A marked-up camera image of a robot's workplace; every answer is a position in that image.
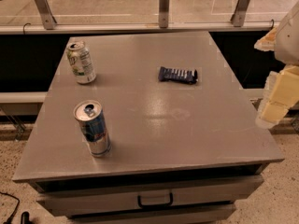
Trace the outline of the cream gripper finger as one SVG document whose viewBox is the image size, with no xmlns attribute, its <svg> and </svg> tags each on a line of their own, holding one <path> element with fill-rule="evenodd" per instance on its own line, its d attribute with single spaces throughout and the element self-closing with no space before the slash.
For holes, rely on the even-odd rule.
<svg viewBox="0 0 299 224">
<path fill-rule="evenodd" d="M 271 129 L 299 102 L 299 67 L 286 65 L 280 72 L 271 71 L 263 89 L 256 124 Z"/>
<path fill-rule="evenodd" d="M 254 44 L 254 48 L 260 51 L 273 51 L 276 44 L 276 34 L 277 28 L 273 28 Z"/>
</svg>

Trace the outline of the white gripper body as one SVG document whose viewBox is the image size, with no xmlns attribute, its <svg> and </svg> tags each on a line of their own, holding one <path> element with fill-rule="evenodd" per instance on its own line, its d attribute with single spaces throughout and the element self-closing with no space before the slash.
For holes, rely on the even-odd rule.
<svg viewBox="0 0 299 224">
<path fill-rule="evenodd" d="M 299 64 L 299 1 L 277 28 L 275 58 L 285 64 Z"/>
</svg>

